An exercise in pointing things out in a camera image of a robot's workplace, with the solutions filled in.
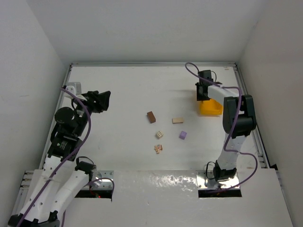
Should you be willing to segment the beige cube with windows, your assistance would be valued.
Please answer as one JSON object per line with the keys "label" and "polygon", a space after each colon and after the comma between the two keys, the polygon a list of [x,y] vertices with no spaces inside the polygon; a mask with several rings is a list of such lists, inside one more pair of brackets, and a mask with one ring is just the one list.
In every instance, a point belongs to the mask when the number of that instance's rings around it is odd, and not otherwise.
{"label": "beige cube with windows", "polygon": [[157,131],[155,134],[157,139],[161,139],[163,137],[163,132],[162,131]]}

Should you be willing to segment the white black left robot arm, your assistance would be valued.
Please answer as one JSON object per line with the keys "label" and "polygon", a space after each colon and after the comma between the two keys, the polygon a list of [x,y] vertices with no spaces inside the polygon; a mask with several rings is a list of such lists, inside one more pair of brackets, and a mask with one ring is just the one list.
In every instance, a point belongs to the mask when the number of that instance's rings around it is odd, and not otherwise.
{"label": "white black left robot arm", "polygon": [[91,115],[108,110],[111,92],[77,96],[67,88],[61,90],[71,99],[71,107],[56,111],[42,174],[27,203],[10,217],[10,227],[62,227],[69,204],[83,187],[93,184],[96,165],[76,156],[87,139],[81,139],[82,133],[91,130]]}

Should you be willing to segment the yellow plastic bin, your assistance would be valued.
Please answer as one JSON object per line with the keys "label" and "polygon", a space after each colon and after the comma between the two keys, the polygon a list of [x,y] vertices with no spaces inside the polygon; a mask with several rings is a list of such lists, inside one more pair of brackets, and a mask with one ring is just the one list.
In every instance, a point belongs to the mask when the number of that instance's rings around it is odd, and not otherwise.
{"label": "yellow plastic bin", "polygon": [[209,116],[222,115],[223,106],[213,99],[200,101],[199,113]]}

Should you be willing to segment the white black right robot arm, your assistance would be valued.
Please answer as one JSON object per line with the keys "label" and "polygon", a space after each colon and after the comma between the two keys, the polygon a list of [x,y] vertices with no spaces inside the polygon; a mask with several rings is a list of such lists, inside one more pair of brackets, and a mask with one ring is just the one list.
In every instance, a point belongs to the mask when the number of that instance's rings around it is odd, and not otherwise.
{"label": "white black right robot arm", "polygon": [[211,74],[210,70],[198,72],[197,99],[214,100],[223,106],[225,139],[221,154],[213,168],[214,179],[223,181],[235,176],[242,144],[255,130],[257,121],[253,97],[244,95],[239,87],[215,83]]}

